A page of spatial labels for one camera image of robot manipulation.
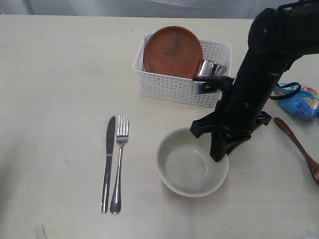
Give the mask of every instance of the white table surface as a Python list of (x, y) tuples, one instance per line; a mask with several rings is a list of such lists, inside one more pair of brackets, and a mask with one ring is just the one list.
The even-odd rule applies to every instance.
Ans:
[[(132, 61), (143, 35), (182, 25), (232, 46), (232, 76), (251, 20), (0, 15), (0, 238), (296, 239), (319, 235), (319, 187), (291, 140), (271, 122), (229, 156), (215, 193), (184, 198), (156, 171), (160, 141), (212, 109), (139, 96)], [(319, 56), (305, 56), (281, 82), (319, 90)], [(319, 124), (281, 117), (319, 160)], [(131, 116), (124, 149), (123, 207), (100, 213), (105, 130)], [(114, 148), (113, 175), (118, 147)]]

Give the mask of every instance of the bowl rim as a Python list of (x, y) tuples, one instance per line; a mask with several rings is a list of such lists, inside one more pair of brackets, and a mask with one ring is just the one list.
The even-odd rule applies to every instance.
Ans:
[(165, 176), (163, 175), (163, 173), (161, 172), (160, 170), (160, 165), (159, 165), (159, 153), (160, 153), (160, 149), (163, 147), (163, 144), (165, 141), (167, 141), (167, 139), (169, 137), (171, 137), (174, 133), (177, 133), (179, 131), (185, 131), (185, 130), (189, 130), (189, 128), (180, 128), (180, 129), (176, 129), (172, 132), (170, 132), (168, 135), (165, 136), (165, 138), (160, 142), (159, 144), (159, 147), (158, 147), (158, 150), (157, 150), (157, 153), (156, 153), (156, 170), (160, 176), (160, 179), (161, 181), (169, 188), (171, 189), (173, 192), (179, 194), (179, 195), (182, 195), (182, 196), (185, 196), (185, 197), (190, 197), (190, 198), (199, 198), (199, 197), (204, 197), (204, 196), (207, 196), (213, 192), (215, 192), (218, 188), (220, 188), (220, 186), (224, 183), (226, 177), (227, 177), (227, 174), (228, 174), (228, 156), (227, 154), (224, 155), (224, 157), (222, 158), (222, 160), (226, 160), (226, 173), (223, 174), (223, 177), (220, 178), (219, 182), (216, 184), (215, 187), (213, 187), (212, 189), (210, 190), (207, 190), (205, 192), (202, 192), (202, 193), (186, 193), (184, 191), (181, 191), (179, 189), (177, 189), (176, 187), (174, 187), (173, 185), (171, 185), (168, 180), (166, 180)]

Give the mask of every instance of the terracotta plate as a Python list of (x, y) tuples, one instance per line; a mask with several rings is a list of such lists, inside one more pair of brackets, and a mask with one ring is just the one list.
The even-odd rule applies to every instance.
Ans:
[(167, 26), (146, 43), (143, 63), (148, 72), (192, 79), (202, 58), (200, 42), (191, 31)]

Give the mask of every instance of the bowl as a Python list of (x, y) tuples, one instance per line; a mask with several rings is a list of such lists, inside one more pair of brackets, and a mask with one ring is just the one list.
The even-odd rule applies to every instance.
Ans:
[(170, 133), (157, 152), (157, 171), (163, 183), (185, 197), (216, 191), (228, 173), (228, 157), (215, 162), (209, 155), (210, 134), (195, 138), (188, 128)]

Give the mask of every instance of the white plastic basket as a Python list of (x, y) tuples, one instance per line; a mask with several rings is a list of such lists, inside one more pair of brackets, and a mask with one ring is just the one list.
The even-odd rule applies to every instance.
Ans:
[[(196, 95), (191, 92), (191, 79), (146, 72), (143, 66), (144, 46), (152, 33), (145, 35), (133, 62), (140, 77), (140, 95), (196, 106), (214, 107), (220, 93)], [(230, 76), (231, 47), (218, 41), (200, 41), (203, 58), (227, 66)]]

